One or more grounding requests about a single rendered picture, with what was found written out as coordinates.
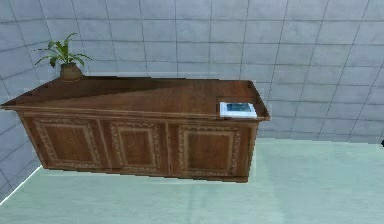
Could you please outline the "green house plant brown pot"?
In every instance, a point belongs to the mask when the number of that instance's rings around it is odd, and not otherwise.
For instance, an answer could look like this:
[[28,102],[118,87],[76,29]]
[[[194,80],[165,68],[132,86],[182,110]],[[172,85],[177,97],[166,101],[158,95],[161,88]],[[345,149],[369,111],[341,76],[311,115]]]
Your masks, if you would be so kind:
[[49,60],[52,68],[56,67],[56,63],[60,63],[60,79],[66,82],[78,81],[84,77],[82,71],[77,66],[79,62],[82,66],[85,65],[84,59],[90,60],[90,57],[82,53],[71,53],[69,50],[69,42],[71,37],[76,35],[76,32],[69,34],[63,42],[49,41],[46,48],[40,48],[40,51],[48,51],[50,55],[43,56],[36,64],[44,59]]

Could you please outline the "white book blue cover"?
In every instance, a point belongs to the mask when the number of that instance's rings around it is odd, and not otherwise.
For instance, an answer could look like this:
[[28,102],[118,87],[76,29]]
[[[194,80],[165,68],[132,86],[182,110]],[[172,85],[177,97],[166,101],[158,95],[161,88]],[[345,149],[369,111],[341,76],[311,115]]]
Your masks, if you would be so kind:
[[220,116],[230,118],[256,118],[257,113],[251,103],[220,102]]

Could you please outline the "brown wooden sideboard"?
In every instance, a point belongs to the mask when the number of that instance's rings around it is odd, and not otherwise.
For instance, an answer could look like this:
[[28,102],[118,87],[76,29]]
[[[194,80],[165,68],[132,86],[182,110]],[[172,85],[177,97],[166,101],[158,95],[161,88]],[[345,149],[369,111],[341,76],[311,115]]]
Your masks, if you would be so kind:
[[[220,102],[251,103],[257,117],[221,117]],[[239,183],[270,118],[250,80],[57,78],[2,107],[46,169]]]

